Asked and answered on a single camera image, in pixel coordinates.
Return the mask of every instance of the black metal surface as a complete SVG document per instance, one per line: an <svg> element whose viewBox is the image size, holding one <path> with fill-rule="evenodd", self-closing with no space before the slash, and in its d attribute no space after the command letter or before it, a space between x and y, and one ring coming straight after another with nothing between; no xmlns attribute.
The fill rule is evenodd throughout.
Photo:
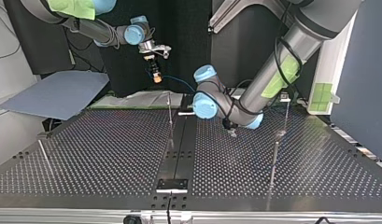
<svg viewBox="0 0 382 224"><path fill-rule="evenodd" d="M0 167L0 207L382 213L382 168L295 110L269 188L284 122L274 108L234 138L219 119L179 117L170 147L167 111L89 111L44 142L48 161L33 146ZM164 175L188 193L156 193Z"/></svg>
<svg viewBox="0 0 382 224"><path fill-rule="evenodd" d="M188 179L160 179L157 189L188 189Z"/></svg>
<svg viewBox="0 0 382 224"><path fill-rule="evenodd" d="M318 118L299 112L290 112L270 189L284 122L285 110L276 108L259 129L238 129L233 138L220 120L197 120L195 143L184 134L182 144L195 147L188 209L382 212L382 169Z"/></svg>
<svg viewBox="0 0 382 224"><path fill-rule="evenodd" d="M103 199L110 207L149 208L171 132L166 110L87 111L43 141L49 160L36 148L0 171L0 202L32 197L19 207L37 200L37 207L96 208L106 206Z"/></svg>

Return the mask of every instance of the white wall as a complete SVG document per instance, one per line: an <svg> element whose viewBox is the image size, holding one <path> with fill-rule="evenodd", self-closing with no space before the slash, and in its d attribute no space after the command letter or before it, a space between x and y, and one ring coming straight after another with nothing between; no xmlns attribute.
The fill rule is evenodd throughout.
<svg viewBox="0 0 382 224"><path fill-rule="evenodd" d="M7 14L0 15L10 25ZM0 21L0 56L16 50L19 41ZM34 85L37 79L20 50L16 54L0 59L0 104L7 98ZM0 164L30 146L37 134L43 131L43 119L0 109Z"/></svg>

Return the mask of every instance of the white cable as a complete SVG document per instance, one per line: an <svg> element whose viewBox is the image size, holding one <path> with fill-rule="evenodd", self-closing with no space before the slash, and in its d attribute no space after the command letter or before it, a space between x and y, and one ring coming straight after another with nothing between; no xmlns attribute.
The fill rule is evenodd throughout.
<svg viewBox="0 0 382 224"><path fill-rule="evenodd" d="M0 9L3 10L5 13L7 13L7 9L4 6L0 5ZM7 23L4 21L4 19L2 19L1 16L0 16L0 21L7 28L7 30L19 41L19 39L17 38L15 32L10 29L10 27L7 25ZM11 52L11 53L9 53L7 55L0 56L0 59L7 58L9 56L12 56L12 55L16 54L20 50L20 48L21 48L21 44L20 44L20 41L19 41L19 45L17 46L15 51L13 51L13 52Z"/></svg>

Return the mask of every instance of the green tape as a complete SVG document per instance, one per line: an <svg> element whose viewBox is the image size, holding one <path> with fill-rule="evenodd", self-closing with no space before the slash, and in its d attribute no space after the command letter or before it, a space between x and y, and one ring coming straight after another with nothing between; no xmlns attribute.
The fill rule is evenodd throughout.
<svg viewBox="0 0 382 224"><path fill-rule="evenodd" d="M331 83L316 83L312 96L312 103L309 107L311 111L326 112L332 98Z"/></svg>
<svg viewBox="0 0 382 224"><path fill-rule="evenodd" d="M296 59L291 55L288 56L281 64L281 69L283 70L284 76L287 78L289 83L292 83L296 80L296 78L298 78L296 73L298 72L299 64L298 61L296 61ZM270 80L269 85L263 91L262 97L273 98L281 91L281 89L286 88L287 86L288 85L281 77L280 72L277 70L275 76L272 80Z"/></svg>
<svg viewBox="0 0 382 224"><path fill-rule="evenodd" d="M63 12L81 19L92 21L95 19L93 0L48 0L48 3L52 11Z"/></svg>

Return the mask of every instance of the white panel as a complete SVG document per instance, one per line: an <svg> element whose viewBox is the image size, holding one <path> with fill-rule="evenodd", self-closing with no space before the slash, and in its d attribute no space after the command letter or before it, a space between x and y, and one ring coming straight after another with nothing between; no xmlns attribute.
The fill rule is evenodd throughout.
<svg viewBox="0 0 382 224"><path fill-rule="evenodd" d="M13 29L7 14L1 9L0 16ZM17 38L0 21L0 56L13 52L18 45ZM0 59L0 103L35 83L36 77L21 50ZM0 110L0 164L35 141L36 136L43 131L42 120L39 117Z"/></svg>
<svg viewBox="0 0 382 224"><path fill-rule="evenodd" d="M33 144L43 118L6 112L0 115L0 165Z"/></svg>
<svg viewBox="0 0 382 224"><path fill-rule="evenodd" d="M0 16L13 30L7 14L1 9ZM0 21L0 56L13 52L18 45L16 37ZM0 59L0 99L23 91L35 83L36 77L32 74L21 49L13 56Z"/></svg>
<svg viewBox="0 0 382 224"><path fill-rule="evenodd" d="M332 95L336 94L356 16L357 14L354 15L353 19L335 39L323 43L309 96L309 106L312 105L316 83L332 83ZM332 104L329 105L329 109L326 112L313 111L310 107L308 108L308 112L313 115L330 115L331 111Z"/></svg>

